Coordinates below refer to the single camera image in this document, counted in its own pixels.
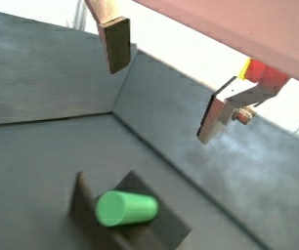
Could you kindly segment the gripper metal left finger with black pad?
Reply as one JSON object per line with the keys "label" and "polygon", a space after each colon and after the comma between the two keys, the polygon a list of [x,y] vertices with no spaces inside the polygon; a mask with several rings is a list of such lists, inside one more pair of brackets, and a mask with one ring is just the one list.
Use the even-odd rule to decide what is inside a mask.
{"label": "gripper metal left finger with black pad", "polygon": [[130,20],[121,15],[116,0],[85,0],[96,21],[110,74],[130,62]]}

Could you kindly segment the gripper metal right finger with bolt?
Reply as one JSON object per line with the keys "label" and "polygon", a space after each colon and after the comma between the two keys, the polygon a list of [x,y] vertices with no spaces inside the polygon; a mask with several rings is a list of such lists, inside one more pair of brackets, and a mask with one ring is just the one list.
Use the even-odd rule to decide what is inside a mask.
{"label": "gripper metal right finger with bolt", "polygon": [[256,106],[273,98],[289,76],[262,62],[248,58],[237,76],[210,95],[197,138],[202,144],[234,120],[246,125],[256,115]]}

